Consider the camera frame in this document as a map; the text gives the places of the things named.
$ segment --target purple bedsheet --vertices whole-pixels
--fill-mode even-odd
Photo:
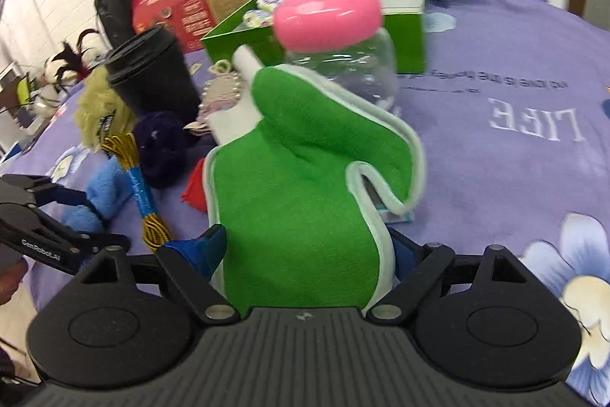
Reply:
[[[569,383],[591,402],[610,402],[610,33],[534,0],[436,2],[456,28],[428,34],[428,72],[401,79],[402,118],[419,134],[428,186],[415,220],[398,228],[418,243],[460,253],[501,243],[522,256],[572,308],[583,353]],[[191,54],[188,61],[203,57]],[[205,72],[197,74],[205,78]],[[44,174],[79,142],[68,112],[11,172]],[[198,159],[191,151],[191,164]],[[103,155],[89,155],[68,178],[83,188]],[[207,227],[182,204],[184,178],[155,192],[179,238]],[[129,202],[112,230],[147,253]],[[37,265],[29,276],[37,307],[67,277]]]

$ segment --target human hand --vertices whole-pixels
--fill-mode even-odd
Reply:
[[[4,305],[19,288],[19,283],[27,273],[27,263],[24,258],[8,268],[4,275],[0,276],[0,306]]]

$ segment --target pink lid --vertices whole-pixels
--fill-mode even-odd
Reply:
[[[379,0],[285,0],[273,12],[279,43],[306,54],[362,42],[382,24]]]

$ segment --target green box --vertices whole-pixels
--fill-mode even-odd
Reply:
[[[398,73],[424,73],[426,71],[423,8],[425,0],[381,0],[384,7],[384,26],[392,37],[396,50]],[[265,66],[284,62],[284,49],[273,35],[273,27],[235,30],[249,10],[257,9],[251,0],[209,31],[201,42],[211,59],[231,60],[236,49],[249,45]]]

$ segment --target red cloth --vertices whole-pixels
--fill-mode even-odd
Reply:
[[[199,159],[199,162],[194,167],[190,177],[188,177],[187,188],[182,192],[182,202],[186,202],[189,206],[194,207],[201,212],[207,212],[207,203],[205,202],[205,191],[203,190],[203,164],[205,157]]]

